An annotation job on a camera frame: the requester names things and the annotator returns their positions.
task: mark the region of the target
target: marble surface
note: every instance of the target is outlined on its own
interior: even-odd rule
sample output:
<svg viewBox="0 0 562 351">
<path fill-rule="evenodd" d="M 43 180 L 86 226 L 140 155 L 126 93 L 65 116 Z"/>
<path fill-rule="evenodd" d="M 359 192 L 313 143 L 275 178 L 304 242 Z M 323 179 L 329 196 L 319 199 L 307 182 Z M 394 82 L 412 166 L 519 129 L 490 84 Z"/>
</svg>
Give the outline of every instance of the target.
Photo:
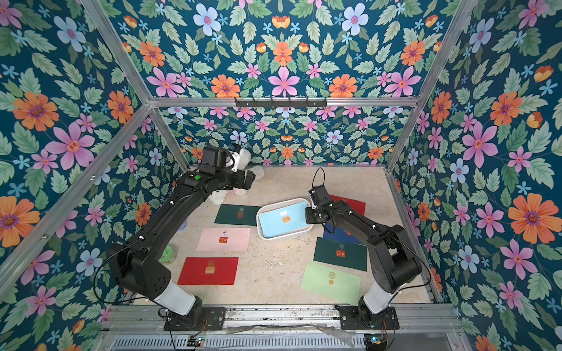
<svg viewBox="0 0 562 351">
<path fill-rule="evenodd" d="M 269 167 L 262 179 L 256 180 L 245 196 L 229 194 L 226 204 L 264 206 L 267 204 L 308 197 L 316 167 Z M 332 195 L 352 198 L 366 203 L 365 216 L 385 225 L 400 224 L 395 203 L 382 167 L 325 167 L 325 186 Z M 321 184 L 321 171 L 316 185 Z M 177 281 L 186 257 L 239 257 L 234 285 L 189 285 L 186 291 L 199 296 L 204 304 L 331 304 L 334 299 L 300 289 L 307 262 L 312 261 L 316 238 L 323 235 L 323 227 L 315 225 L 299 238 L 266 241 L 252 227 L 246 252 L 196 251 L 203 228 L 239 227 L 215 224 L 219 206 L 209 200 L 199 206 L 189 217 L 187 227 L 178 231 L 170 244 L 177 252 L 176 260 L 166 265 Z M 323 265 L 361 277 L 360 295 L 371 287 L 374 279 L 367 272 L 346 267 Z M 422 284 L 418 276 L 410 285 Z M 428 303 L 429 296 L 423 288 L 407 289 L 395 297 L 394 303 Z M 136 304 L 151 303 L 144 299 Z"/>
</svg>

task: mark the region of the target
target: blue envelope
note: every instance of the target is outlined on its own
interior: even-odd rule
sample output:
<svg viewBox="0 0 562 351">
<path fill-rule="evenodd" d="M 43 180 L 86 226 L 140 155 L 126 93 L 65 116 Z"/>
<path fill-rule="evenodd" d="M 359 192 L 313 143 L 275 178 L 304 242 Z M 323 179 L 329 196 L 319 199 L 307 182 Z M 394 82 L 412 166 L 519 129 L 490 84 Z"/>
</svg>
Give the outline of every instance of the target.
<svg viewBox="0 0 562 351">
<path fill-rule="evenodd" d="M 306 223 L 305 208 L 306 202 L 303 201 L 260 213 L 258 218 L 264 237 L 273 238 L 309 226 Z"/>
<path fill-rule="evenodd" d="M 328 230 L 332 231 L 333 233 L 330 233 L 328 230 L 324 229 L 324 239 L 363 245 L 363 243 L 355 239 L 354 236 L 347 235 L 347 232 L 345 230 L 340 228 L 336 228 L 336 230 L 334 230 L 334 227 L 330 223 L 326 223 L 326 228 L 328 228 Z"/>
</svg>

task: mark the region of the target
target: white stuffed animal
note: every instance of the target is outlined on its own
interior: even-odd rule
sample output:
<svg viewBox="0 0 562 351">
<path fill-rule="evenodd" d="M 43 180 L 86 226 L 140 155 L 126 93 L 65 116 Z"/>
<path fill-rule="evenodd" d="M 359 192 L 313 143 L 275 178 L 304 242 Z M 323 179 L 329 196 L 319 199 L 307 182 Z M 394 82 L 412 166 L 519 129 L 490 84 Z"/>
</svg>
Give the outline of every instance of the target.
<svg viewBox="0 0 562 351">
<path fill-rule="evenodd" d="M 246 166 L 248 166 L 251 158 L 251 152 L 247 149 L 242 149 L 240 151 L 240 160 L 238 161 L 238 170 L 246 170 Z M 264 176 L 264 168 L 261 166 L 253 166 L 247 170 L 252 171 L 256 175 L 255 180 L 261 179 Z M 215 205 L 220 205 L 224 203 L 226 196 L 230 193 L 244 196 L 248 193 L 248 190 L 238 188 L 234 188 L 232 190 L 216 190 L 209 196 L 209 200 Z"/>
</svg>

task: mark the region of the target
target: white tray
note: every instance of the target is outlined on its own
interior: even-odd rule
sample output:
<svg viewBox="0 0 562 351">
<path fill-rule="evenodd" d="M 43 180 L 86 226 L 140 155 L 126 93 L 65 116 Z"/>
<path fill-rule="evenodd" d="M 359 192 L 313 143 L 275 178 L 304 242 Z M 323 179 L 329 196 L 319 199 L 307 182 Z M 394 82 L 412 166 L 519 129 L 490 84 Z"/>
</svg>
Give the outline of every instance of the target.
<svg viewBox="0 0 562 351">
<path fill-rule="evenodd" d="M 261 213 L 273 211 L 275 209 L 290 206 L 290 205 L 293 205 L 293 204 L 296 204 L 296 203 L 299 203 L 299 202 L 303 202 L 303 201 L 306 202 L 306 207 L 310 206 L 310 202 L 307 199 L 297 198 L 297 199 L 292 199 L 292 200 L 287 200 L 287 201 L 281 201 L 281 202 L 278 202 L 278 203 L 273 203 L 271 205 L 263 206 L 262 208 L 260 208 L 257 211 L 257 214 L 256 214 L 257 234 L 260 236 L 260 238 L 262 238 L 264 240 L 279 240 L 279 239 L 294 238 L 295 236 L 299 236 L 302 233 L 306 233 L 307 231 L 311 230 L 313 224 L 311 224 L 309 226 L 306 226 L 304 229 L 293 230 L 293 231 L 290 231 L 290 232 L 288 232 L 286 234 L 283 234 L 283 235 L 274 236 L 273 238 L 264 237 L 264 233 L 261 230 L 261 224 L 260 224 L 260 214 Z"/>
</svg>

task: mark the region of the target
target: green envelope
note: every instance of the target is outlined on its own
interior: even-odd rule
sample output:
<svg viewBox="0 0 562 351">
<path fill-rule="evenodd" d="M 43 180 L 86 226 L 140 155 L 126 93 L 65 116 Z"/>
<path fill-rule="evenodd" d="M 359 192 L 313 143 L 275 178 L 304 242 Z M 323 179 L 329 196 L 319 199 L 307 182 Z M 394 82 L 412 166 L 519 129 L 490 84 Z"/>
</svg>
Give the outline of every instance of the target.
<svg viewBox="0 0 562 351">
<path fill-rule="evenodd" d="M 357 306 L 361 277 L 309 262 L 302 277 L 301 289 L 328 296 L 338 303 Z"/>
<path fill-rule="evenodd" d="M 257 226 L 256 214 L 261 207 L 245 205 L 224 205 L 219 208 L 215 223 Z"/>
<path fill-rule="evenodd" d="M 366 272 L 367 248 L 363 245 L 316 238 L 314 260 Z"/>
</svg>

